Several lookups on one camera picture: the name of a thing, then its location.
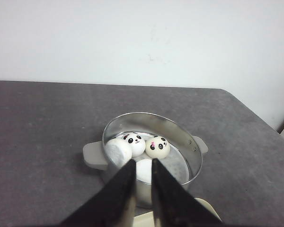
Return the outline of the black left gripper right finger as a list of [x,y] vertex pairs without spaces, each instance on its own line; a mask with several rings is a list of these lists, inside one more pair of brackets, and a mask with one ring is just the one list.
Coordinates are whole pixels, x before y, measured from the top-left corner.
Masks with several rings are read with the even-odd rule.
[[158,160],[152,160],[151,199],[156,227],[222,227]]

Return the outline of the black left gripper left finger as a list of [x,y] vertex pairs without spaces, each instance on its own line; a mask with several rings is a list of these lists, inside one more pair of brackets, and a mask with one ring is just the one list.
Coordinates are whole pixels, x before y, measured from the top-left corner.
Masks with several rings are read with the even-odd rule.
[[136,207],[136,162],[128,161],[60,227],[131,227]]

